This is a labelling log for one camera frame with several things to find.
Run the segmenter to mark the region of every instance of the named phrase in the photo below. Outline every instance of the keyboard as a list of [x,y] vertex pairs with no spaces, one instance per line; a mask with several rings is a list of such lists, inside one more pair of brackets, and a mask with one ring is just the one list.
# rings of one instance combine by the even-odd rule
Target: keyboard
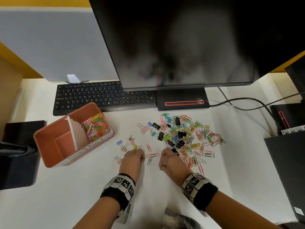
[[57,85],[54,116],[63,116],[94,102],[103,112],[155,108],[155,91],[124,92],[119,81]]

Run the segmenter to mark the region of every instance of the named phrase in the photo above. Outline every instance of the desk organizer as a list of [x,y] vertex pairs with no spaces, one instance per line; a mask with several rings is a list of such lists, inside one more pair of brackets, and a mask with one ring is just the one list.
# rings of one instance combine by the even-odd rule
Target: desk organizer
[[[89,143],[81,123],[99,113],[109,125],[109,130],[108,132],[103,130],[103,135],[100,138]],[[34,139],[44,165],[51,168],[70,165],[114,135],[115,132],[105,115],[95,103],[89,103],[36,131]]]

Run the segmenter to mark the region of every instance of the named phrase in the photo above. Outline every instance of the white desk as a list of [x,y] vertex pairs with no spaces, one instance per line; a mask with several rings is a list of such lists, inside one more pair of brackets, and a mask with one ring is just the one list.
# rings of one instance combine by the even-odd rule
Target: white desk
[[[19,101],[11,122],[59,119],[52,115],[56,85],[44,79],[24,80]],[[265,103],[280,98],[267,75],[251,86],[222,88],[228,98],[253,97]],[[217,88],[206,88],[211,100],[223,101]],[[248,100],[234,103],[242,108],[258,106]],[[186,114],[223,136],[225,145],[216,146],[215,158],[205,159],[205,176],[221,191],[253,209],[274,223],[295,221],[287,195],[273,165],[264,138],[265,130],[276,131],[265,110],[239,111],[222,105],[210,109],[172,111],[170,115]],[[116,142],[127,141],[130,134],[144,150],[165,148],[164,142],[142,135],[137,123],[159,122],[157,109],[106,112],[116,135],[113,139],[85,155],[75,163],[59,168],[45,168],[40,162],[37,181],[31,187],[0,192],[0,228],[71,228],[99,198],[103,186],[115,176],[119,166],[115,156],[123,157]],[[158,158],[142,168],[137,184],[135,204],[126,225],[113,228],[161,228],[165,208],[196,219],[204,228],[219,228],[210,218],[203,217],[186,200],[169,178],[158,169]]]

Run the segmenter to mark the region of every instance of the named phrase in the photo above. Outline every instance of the monitor screen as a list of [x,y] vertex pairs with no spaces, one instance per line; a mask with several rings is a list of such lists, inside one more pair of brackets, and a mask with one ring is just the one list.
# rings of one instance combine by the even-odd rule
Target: monitor screen
[[304,0],[90,3],[123,88],[251,84],[305,50]]

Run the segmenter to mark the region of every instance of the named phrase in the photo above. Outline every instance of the monitor stand base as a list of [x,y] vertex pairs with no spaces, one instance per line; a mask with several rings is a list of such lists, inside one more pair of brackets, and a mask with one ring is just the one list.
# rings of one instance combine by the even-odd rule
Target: monitor stand base
[[210,107],[204,88],[158,90],[155,92],[159,111]]

